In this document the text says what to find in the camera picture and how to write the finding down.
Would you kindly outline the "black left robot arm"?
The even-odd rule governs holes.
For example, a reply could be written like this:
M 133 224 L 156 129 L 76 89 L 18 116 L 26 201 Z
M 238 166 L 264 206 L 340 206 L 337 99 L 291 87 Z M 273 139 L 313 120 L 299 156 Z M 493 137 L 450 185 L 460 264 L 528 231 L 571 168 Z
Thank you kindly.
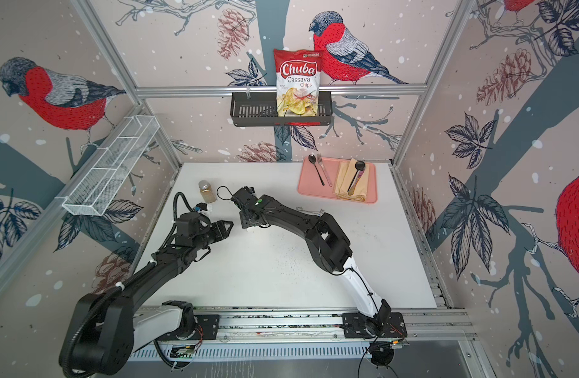
M 135 314 L 168 281 L 181 275 L 214 243 L 229 237 L 234 223 L 216 222 L 194 210 L 173 214 L 174 225 L 149 263 L 101 294 L 77 302 L 64 338 L 59 365 L 66 377 L 113 375 L 137 350 L 149 344 L 139 339 Z

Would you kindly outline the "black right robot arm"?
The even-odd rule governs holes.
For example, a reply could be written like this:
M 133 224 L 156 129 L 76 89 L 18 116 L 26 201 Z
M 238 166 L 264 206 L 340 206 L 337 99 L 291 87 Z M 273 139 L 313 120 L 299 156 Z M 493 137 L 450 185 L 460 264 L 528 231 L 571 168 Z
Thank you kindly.
M 283 205 L 268 195 L 256 197 L 249 187 L 243 187 L 231 197 L 239 208 L 242 228 L 282 228 L 301 237 L 314 263 L 322 271 L 340 277 L 357 305 L 357 316 L 367 338 L 383 337 L 390 324 L 391 307 L 362 276 L 350 248 L 346 233 L 333 216 L 306 214 Z

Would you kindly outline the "glass spice jar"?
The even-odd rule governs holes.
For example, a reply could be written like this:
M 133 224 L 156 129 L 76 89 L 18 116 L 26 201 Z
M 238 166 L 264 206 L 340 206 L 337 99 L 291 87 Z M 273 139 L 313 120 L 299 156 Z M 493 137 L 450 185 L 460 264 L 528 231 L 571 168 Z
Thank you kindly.
M 198 187 L 205 203 L 214 203 L 217 200 L 216 193 L 207 180 L 201 180 L 198 183 Z

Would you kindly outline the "pink plastic tray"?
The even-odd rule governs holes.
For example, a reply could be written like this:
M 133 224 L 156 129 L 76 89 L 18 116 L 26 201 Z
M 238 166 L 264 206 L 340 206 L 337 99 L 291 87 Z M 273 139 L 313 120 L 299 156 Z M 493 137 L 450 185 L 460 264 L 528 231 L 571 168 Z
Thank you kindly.
M 340 164 L 343 162 L 348 162 L 348 160 L 332 157 L 323 158 L 324 167 L 332 180 L 332 185 L 330 186 L 323 169 L 320 167 L 316 168 L 306 157 L 303 160 L 301 167 L 297 192 L 300 195 L 311 197 L 338 199 L 338 196 L 334 193 L 334 187 L 336 178 L 338 177 Z M 364 202 L 367 204 L 374 204 L 378 201 L 376 167 L 373 163 L 369 162 L 367 163 L 367 166 L 368 175 L 364 174 L 362 176 L 362 179 L 365 178 L 365 176 L 368 177 L 367 194 Z

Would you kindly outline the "black spoon on tray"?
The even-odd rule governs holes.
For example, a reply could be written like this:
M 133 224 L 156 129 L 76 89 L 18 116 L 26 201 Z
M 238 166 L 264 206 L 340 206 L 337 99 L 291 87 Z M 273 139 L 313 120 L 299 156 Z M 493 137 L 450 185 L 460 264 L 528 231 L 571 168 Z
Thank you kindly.
M 317 165 L 317 159 L 316 156 L 314 154 L 310 154 L 310 156 L 308 156 L 308 161 L 313 165 L 313 167 L 316 170 L 317 176 L 319 177 L 319 181 L 321 183 L 322 186 L 325 185 L 324 179 L 322 178 L 319 169 L 318 169 L 318 165 Z

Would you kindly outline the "silver fork on tray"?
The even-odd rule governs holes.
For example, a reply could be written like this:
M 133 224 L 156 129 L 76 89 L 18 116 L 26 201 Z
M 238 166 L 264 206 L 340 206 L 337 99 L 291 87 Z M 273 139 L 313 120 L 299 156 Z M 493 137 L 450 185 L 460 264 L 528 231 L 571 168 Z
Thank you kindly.
M 324 176 L 325 176 L 325 178 L 326 178 L 327 184 L 331 187 L 331 186 L 332 186 L 332 181 L 331 181 L 331 179 L 330 179 L 329 173 L 327 172 L 327 169 L 325 168 L 322 154 L 317 154 L 317 155 L 316 155 L 316 161 L 317 161 L 317 164 L 318 164 L 319 168 L 321 168 L 322 172 L 324 173 Z

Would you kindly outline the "beige folded cloth napkin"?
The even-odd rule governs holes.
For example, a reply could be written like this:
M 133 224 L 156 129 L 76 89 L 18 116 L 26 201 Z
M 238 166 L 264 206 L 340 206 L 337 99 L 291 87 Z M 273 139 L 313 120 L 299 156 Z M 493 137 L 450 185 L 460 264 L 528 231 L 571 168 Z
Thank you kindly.
M 369 166 L 363 161 L 342 160 L 338 166 L 334 194 L 344 200 L 365 202 L 368 198 Z

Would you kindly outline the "black spoon on napkin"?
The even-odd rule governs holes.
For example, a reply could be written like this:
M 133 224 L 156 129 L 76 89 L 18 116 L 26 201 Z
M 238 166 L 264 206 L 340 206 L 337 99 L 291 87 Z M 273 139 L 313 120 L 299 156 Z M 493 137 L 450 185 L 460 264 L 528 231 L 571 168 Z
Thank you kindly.
M 355 173 L 353 175 L 353 178 L 350 182 L 349 188 L 347 190 L 348 195 L 353 195 L 356 189 L 356 186 L 358 184 L 359 179 L 362 177 L 362 175 L 364 174 L 365 168 L 366 168 L 366 163 L 363 161 L 357 161 L 354 165 L 355 168 Z

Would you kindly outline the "red Chuba cassava chips bag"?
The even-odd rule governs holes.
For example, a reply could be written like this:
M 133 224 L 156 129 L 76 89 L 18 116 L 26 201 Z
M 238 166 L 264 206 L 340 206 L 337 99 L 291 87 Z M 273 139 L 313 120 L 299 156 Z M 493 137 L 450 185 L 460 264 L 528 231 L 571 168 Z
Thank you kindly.
M 276 107 L 280 117 L 317 117 L 323 52 L 274 50 Z

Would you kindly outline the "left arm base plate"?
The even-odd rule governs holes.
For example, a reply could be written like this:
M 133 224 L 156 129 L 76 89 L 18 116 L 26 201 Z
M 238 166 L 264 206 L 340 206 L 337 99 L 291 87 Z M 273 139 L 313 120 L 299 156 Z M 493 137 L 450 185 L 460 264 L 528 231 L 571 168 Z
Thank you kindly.
M 220 315 L 195 315 L 195 324 L 193 331 L 185 331 L 181 329 L 168 332 L 157 340 L 160 342 L 176 342 L 176 341 L 212 341 L 216 340 L 218 330 L 220 327 Z

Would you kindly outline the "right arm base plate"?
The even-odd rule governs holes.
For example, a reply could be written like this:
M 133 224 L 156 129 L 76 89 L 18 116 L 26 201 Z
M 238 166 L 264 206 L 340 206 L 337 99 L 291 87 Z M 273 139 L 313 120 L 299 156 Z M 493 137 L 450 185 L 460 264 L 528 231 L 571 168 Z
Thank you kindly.
M 408 335 L 403 315 L 395 312 L 389 313 L 383 321 L 361 313 L 343 313 L 340 328 L 347 339 L 405 339 Z

